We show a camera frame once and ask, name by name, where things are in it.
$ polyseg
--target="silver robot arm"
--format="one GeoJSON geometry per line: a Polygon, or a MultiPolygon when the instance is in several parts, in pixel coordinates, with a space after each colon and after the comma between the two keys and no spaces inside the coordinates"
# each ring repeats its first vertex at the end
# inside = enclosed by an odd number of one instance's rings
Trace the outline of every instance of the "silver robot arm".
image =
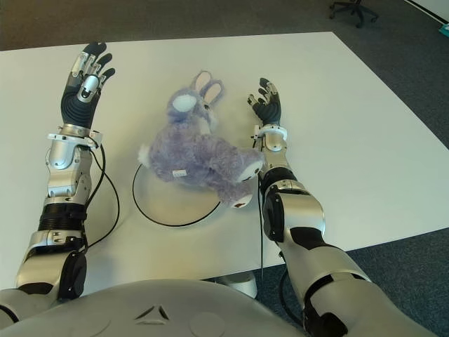
{"type": "Polygon", "coordinates": [[[16,289],[0,291],[0,329],[79,297],[86,278],[88,244],[84,220],[90,202],[92,156],[101,134],[91,131],[101,88],[115,70],[102,74],[111,54],[105,44],[89,44],[76,59],[61,100],[64,125],[50,134],[46,156],[48,191],[17,274],[16,289]]]}
{"type": "Polygon", "coordinates": [[[286,159],[276,87],[260,80],[264,99],[248,98],[263,127],[257,138],[266,163],[260,171],[264,231],[286,261],[312,336],[435,336],[405,316],[341,249],[324,242],[323,209],[299,183],[286,159]]]}

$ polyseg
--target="gray carpet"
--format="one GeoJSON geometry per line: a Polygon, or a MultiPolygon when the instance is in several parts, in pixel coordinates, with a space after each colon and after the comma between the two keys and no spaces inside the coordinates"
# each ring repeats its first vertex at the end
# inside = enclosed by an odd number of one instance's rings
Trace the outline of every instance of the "gray carpet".
{"type": "MultiPolygon", "coordinates": [[[[357,19],[348,13],[329,20],[329,2],[1,0],[0,50],[92,40],[333,31],[449,147],[449,39],[437,32],[441,25],[403,0],[366,0],[380,19],[356,29],[357,19]]],[[[407,315],[449,336],[448,242],[446,229],[350,255],[407,315]]],[[[282,271],[266,269],[260,300],[285,317],[276,291],[282,271]]],[[[293,305],[291,289],[289,297],[293,305]]]]}

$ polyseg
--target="chair base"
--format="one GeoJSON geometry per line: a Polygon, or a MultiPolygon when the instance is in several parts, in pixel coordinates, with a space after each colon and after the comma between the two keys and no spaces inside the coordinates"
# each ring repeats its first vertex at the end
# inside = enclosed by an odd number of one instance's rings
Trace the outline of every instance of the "chair base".
{"type": "Polygon", "coordinates": [[[369,8],[362,6],[361,0],[355,0],[353,2],[342,2],[342,1],[335,1],[332,5],[330,5],[330,9],[332,9],[332,13],[329,15],[330,19],[333,19],[335,17],[336,13],[339,12],[347,12],[351,11],[351,15],[357,14],[358,18],[360,19],[360,22],[356,25],[357,28],[362,28],[363,24],[365,23],[365,16],[364,13],[370,14],[373,17],[371,18],[371,22],[376,22],[379,18],[379,15],[376,12],[373,12],[369,8]]]}

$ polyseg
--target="bunny tail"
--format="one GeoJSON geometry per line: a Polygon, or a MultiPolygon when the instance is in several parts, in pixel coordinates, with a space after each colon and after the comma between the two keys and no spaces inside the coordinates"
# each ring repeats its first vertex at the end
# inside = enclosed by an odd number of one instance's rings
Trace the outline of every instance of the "bunny tail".
{"type": "Polygon", "coordinates": [[[149,146],[141,145],[139,149],[138,161],[145,167],[149,168],[149,146]]]}

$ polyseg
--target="plush rabbit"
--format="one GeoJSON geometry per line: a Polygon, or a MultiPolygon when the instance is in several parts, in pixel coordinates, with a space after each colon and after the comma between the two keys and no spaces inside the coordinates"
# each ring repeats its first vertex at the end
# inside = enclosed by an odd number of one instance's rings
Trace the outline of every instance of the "plush rabbit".
{"type": "Polygon", "coordinates": [[[211,134],[217,127],[212,107],[222,94],[222,82],[213,80],[210,72],[200,72],[190,88],[172,96],[168,125],[151,147],[140,148],[139,161],[163,181],[209,186],[222,203],[240,208],[253,196],[248,180],[262,168],[264,157],[211,134]]]}

